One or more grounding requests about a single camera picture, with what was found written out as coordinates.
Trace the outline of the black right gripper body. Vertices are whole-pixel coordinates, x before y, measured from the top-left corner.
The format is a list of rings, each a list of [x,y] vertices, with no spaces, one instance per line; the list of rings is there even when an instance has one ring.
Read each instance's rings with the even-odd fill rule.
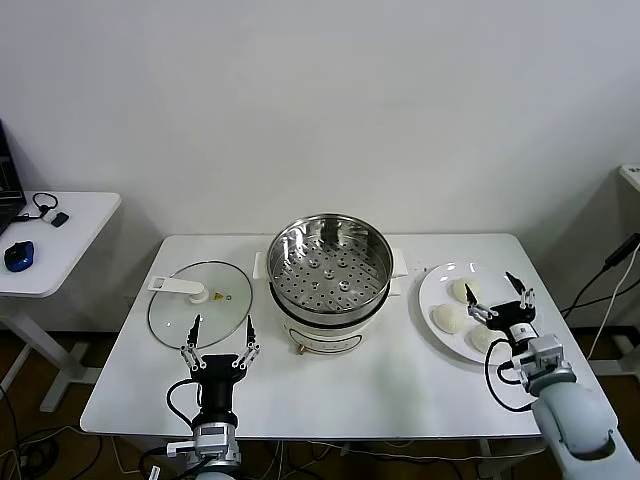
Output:
[[[533,305],[511,301],[491,308],[492,317],[486,322],[487,328],[505,335],[510,346],[526,345],[538,338],[533,326],[536,308]]]

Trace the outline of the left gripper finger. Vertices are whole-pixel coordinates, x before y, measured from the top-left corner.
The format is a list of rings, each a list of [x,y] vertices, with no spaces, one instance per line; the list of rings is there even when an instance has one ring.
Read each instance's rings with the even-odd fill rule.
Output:
[[[191,371],[199,371],[206,368],[206,362],[197,349],[201,321],[202,317],[197,315],[185,342],[180,346],[180,354]]]
[[[245,351],[232,362],[232,367],[239,370],[247,370],[259,353],[260,344],[257,341],[252,318],[248,316],[246,325],[246,348]]]

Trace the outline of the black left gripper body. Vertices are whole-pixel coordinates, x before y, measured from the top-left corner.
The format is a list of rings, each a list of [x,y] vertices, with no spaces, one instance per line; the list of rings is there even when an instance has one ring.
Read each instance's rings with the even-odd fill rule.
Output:
[[[199,405],[204,412],[230,412],[236,383],[245,378],[236,354],[205,355],[205,367],[191,372],[199,385]]]

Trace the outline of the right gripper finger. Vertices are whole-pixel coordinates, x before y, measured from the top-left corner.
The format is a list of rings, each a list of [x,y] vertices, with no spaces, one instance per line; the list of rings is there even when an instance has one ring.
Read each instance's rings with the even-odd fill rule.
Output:
[[[467,313],[470,317],[477,321],[489,321],[499,316],[499,313],[485,305],[480,304],[477,301],[469,284],[465,284],[466,300],[467,300]]]
[[[506,272],[505,275],[515,289],[516,293],[520,296],[520,308],[533,308],[535,303],[534,289],[526,287],[518,277],[514,276],[510,272]]]

